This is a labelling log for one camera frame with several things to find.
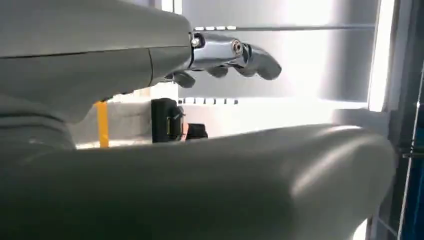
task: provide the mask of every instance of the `light strip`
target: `light strip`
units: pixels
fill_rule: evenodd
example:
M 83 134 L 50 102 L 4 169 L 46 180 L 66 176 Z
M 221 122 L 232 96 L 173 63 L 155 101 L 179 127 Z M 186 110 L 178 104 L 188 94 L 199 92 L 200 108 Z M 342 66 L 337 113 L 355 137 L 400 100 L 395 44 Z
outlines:
M 368 220 L 363 221 L 355 230 L 352 240 L 365 240 L 367 237 Z
M 170 12 L 170 13 L 174 11 L 173 0 L 162 0 L 161 6 L 163 11 Z
M 354 102 L 354 101 L 333 101 L 325 99 L 314 99 L 307 100 L 300 97 L 241 97 L 237 99 L 233 98 L 207 98 L 204 103 L 204 98 L 196 97 L 180 97 L 179 100 L 183 103 L 180 105 L 210 105 L 214 100 L 215 105 L 272 105 L 280 104 L 287 106 L 298 106 L 308 108 L 328 108 L 328 109 L 366 109 L 368 104 L 366 102 Z
M 394 8 L 395 0 L 380 0 L 368 92 L 368 109 L 374 112 L 385 102 Z

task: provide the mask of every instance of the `robot arm segment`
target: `robot arm segment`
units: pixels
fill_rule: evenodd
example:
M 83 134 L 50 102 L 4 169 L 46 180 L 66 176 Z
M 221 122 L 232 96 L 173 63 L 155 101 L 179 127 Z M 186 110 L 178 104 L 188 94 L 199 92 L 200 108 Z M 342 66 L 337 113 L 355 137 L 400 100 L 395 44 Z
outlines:
M 165 77 L 183 88 L 191 88 L 196 80 L 186 70 L 207 71 L 216 78 L 227 75 L 234 68 L 245 77 L 258 74 L 265 80 L 274 80 L 280 75 L 281 66 L 262 48 L 241 42 L 237 38 L 212 33 L 195 33 L 192 36 L 192 58 L 184 66 Z

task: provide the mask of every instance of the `gray curved surface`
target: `gray curved surface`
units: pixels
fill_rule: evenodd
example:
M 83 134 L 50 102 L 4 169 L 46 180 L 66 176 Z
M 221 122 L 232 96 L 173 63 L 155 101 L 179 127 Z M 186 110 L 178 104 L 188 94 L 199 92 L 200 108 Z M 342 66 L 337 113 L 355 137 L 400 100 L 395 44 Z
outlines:
M 189 47 L 183 16 L 124 0 L 0 1 L 0 57 Z
M 3 166 L 0 234 L 43 239 L 343 240 L 395 173 L 384 137 L 310 125 Z

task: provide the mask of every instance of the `robotic arm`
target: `robotic arm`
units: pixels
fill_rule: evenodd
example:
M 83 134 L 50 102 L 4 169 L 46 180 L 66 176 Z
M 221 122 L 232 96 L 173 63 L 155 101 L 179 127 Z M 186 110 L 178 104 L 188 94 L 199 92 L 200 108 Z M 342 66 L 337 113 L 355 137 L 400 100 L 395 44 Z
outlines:
M 191 38 L 192 58 L 183 69 L 165 77 L 165 82 L 175 81 L 183 88 L 191 88 L 196 80 L 185 70 L 207 71 L 222 78 L 229 68 L 234 68 L 245 77 L 258 74 L 265 80 L 274 80 L 280 75 L 278 62 L 262 48 L 241 42 L 234 37 L 211 33 L 195 33 Z
M 390 186 L 390 142 L 352 126 L 75 150 L 65 123 L 106 96 L 190 87 L 187 71 L 279 75 L 266 51 L 192 34 L 183 16 L 129 0 L 2 0 L 0 34 L 2 239 L 343 240 Z

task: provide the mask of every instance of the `blue panel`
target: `blue panel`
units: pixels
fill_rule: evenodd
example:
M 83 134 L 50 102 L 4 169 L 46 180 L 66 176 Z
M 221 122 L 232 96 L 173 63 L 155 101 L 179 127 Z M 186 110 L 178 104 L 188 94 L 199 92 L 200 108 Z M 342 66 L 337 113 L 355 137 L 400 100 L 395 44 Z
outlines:
M 421 109 L 418 120 L 415 146 L 423 148 L 424 111 Z M 412 161 L 404 221 L 402 240 L 424 239 L 424 159 Z

